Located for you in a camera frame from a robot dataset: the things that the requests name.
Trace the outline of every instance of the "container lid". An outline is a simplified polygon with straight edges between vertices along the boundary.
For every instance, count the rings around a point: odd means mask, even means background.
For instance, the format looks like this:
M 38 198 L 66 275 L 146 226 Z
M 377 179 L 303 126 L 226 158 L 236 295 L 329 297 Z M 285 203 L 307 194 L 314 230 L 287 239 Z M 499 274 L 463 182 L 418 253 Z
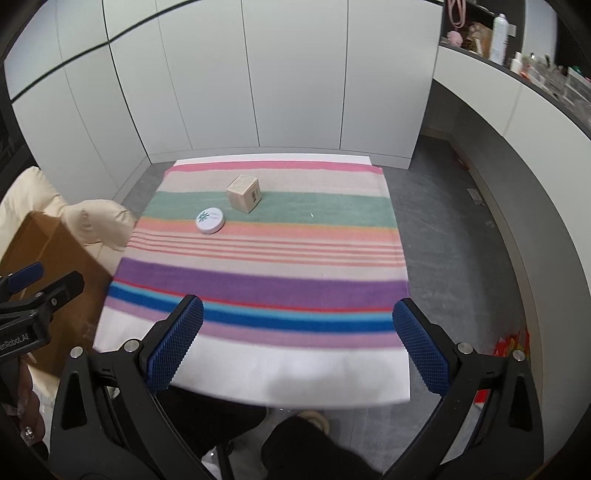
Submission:
M 197 224 L 197 228 L 203 233 L 211 234 L 217 232 L 223 224 L 226 222 L 226 219 L 223 216 L 223 212 L 219 208 L 206 208 L 204 211 L 197 215 L 195 219 L 195 223 Z

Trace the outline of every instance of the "white cabinet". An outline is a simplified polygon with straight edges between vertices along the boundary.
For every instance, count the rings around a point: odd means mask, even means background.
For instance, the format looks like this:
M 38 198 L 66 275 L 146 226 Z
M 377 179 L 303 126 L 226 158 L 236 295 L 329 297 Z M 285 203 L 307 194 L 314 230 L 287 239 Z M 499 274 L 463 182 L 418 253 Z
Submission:
M 146 153 L 125 106 L 109 47 L 92 51 L 64 69 L 86 131 L 121 188 Z
M 10 98 L 60 63 L 56 0 L 48 0 L 27 24 L 4 61 Z
M 433 78 L 466 102 L 499 134 L 505 134 L 522 89 L 519 80 L 468 54 L 445 47 L 439 47 Z
M 564 113 L 526 86 L 513 110 L 505 140 L 554 203 L 569 230 L 585 274 L 591 278 L 591 223 L 588 221 L 591 141 Z
M 156 13 L 155 0 L 103 0 L 103 6 L 109 38 Z
M 57 0 L 56 18 L 63 60 L 107 40 L 101 0 Z
M 158 20 L 193 149 L 257 147 L 240 0 L 201 0 Z
M 178 4 L 182 4 L 183 1 L 184 0 L 156 0 L 156 8 L 159 12 L 161 12 L 162 10 L 166 10 L 167 8 L 175 7 Z
M 69 203 L 114 197 L 117 185 L 86 132 L 63 69 L 12 107 L 33 157 Z
M 192 150 L 170 79 L 158 18 L 118 38 L 111 49 L 121 88 L 148 154 Z
M 346 0 L 242 0 L 261 147 L 338 149 Z
M 440 23 L 441 7 L 423 0 L 349 0 L 341 149 L 412 157 Z

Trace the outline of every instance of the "green stripe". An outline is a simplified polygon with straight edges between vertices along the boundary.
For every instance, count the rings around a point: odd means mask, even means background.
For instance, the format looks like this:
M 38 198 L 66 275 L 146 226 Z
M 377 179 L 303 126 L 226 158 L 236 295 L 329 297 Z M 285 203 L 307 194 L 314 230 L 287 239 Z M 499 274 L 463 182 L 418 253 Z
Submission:
M 156 192 L 144 215 L 193 220 L 210 207 L 221 209 L 226 220 L 234 222 L 397 227 L 390 198 L 330 193 L 263 192 L 260 203 L 247 214 L 230 207 L 225 192 Z

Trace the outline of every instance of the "small wooden cube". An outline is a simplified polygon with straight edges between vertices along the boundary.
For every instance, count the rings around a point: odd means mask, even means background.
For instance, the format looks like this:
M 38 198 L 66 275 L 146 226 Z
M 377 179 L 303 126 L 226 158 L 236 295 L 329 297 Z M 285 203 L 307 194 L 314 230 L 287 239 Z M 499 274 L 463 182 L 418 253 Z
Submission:
M 232 208 L 244 213 L 250 213 L 261 201 L 261 188 L 258 178 L 240 175 L 226 189 Z

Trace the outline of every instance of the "person's leg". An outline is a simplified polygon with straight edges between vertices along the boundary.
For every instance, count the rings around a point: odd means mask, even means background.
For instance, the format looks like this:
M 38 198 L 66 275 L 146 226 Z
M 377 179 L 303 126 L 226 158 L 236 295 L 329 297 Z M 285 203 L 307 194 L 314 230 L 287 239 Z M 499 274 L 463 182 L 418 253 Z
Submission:
M 377 480 L 381 474 L 358 455 L 335 444 L 310 422 L 280 423 L 261 449 L 267 480 Z
M 253 429 L 267 415 L 265 407 L 218 400 L 176 387 L 159 392 L 156 398 L 199 458 L 220 443 Z

